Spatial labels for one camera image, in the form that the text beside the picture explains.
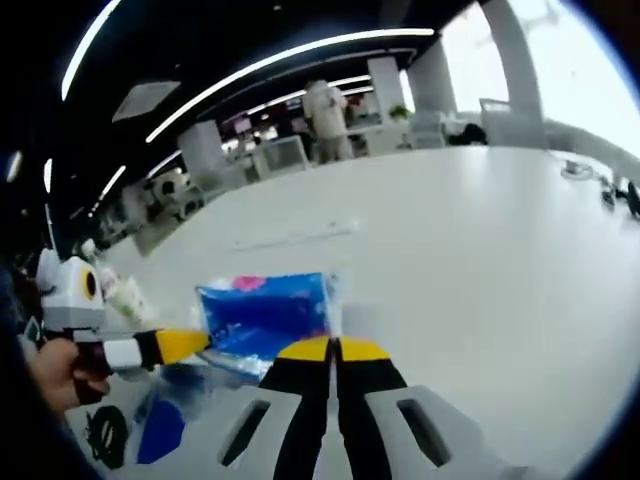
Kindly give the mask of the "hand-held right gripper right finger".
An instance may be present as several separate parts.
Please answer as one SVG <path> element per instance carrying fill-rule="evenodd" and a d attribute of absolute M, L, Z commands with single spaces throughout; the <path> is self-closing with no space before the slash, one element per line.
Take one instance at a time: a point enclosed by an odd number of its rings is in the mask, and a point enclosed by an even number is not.
<path fill-rule="evenodd" d="M 410 386 L 390 355 L 335 340 L 339 428 L 355 479 L 481 479 L 479 427 L 425 386 Z"/>

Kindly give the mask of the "person's left hand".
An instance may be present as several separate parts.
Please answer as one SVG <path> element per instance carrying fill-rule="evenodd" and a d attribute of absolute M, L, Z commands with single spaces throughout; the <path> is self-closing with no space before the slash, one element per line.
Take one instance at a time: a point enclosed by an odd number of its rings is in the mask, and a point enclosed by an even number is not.
<path fill-rule="evenodd" d="M 76 382 L 97 392 L 98 399 L 110 391 L 107 378 L 81 368 L 78 358 L 79 350 L 72 341 L 56 338 L 47 342 L 30 361 L 33 377 L 56 414 L 62 415 L 81 405 Z"/>

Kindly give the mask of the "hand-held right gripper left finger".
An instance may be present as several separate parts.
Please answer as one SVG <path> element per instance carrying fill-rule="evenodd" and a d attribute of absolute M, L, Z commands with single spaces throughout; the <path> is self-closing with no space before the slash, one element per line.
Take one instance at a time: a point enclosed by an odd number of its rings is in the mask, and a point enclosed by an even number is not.
<path fill-rule="evenodd" d="M 225 479 L 311 479 L 327 429 L 331 338 L 283 349 L 257 386 L 234 391 L 216 411 L 214 441 Z"/>

